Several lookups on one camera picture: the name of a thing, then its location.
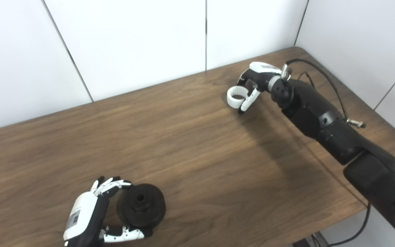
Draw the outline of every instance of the black robotic arm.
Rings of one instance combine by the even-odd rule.
[[[273,69],[260,69],[260,65],[265,66],[263,63],[252,63],[237,85],[252,80],[256,83],[256,91],[269,92],[282,113],[304,135],[315,139],[345,165],[345,178],[395,228],[395,157],[361,136],[350,124],[357,127],[364,127],[364,124],[342,116],[313,86],[286,78],[287,66],[295,61],[305,60],[290,60],[282,71],[274,70],[275,67],[269,64],[267,66]],[[305,62],[319,69],[311,62]],[[240,106],[239,113],[242,114],[251,103],[249,101],[247,107]]]

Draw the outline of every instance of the black pulley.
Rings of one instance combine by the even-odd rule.
[[[166,202],[158,187],[140,184],[125,191],[118,203],[122,221],[137,228],[154,228],[166,214]]]

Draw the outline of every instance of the wood grain tabletop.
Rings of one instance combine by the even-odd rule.
[[[315,61],[292,47],[0,128],[0,247],[63,246],[75,199],[100,175],[154,184],[167,205],[152,237],[108,246],[281,247],[363,210],[343,167],[270,95],[243,115],[226,103],[251,61],[291,58]],[[314,69],[291,67],[338,106]],[[395,155],[395,130],[334,80],[362,134]],[[105,223],[120,223],[118,198]]]

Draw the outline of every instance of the white robotic hand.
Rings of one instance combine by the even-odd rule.
[[[125,226],[102,228],[109,198],[120,189],[133,187],[130,181],[113,177],[104,181],[101,176],[90,191],[75,200],[63,235],[66,247],[100,247],[103,243],[123,242],[152,235],[151,229],[136,229]]]
[[[252,62],[249,69],[245,70],[237,82],[237,86],[233,86],[226,93],[226,101],[232,108],[238,108],[240,114],[244,113],[258,98],[260,93],[268,91],[269,78],[282,77],[282,71],[277,67],[263,63]],[[245,88],[246,82],[252,80],[255,85],[251,93]],[[241,96],[243,99],[234,98],[234,96]]]

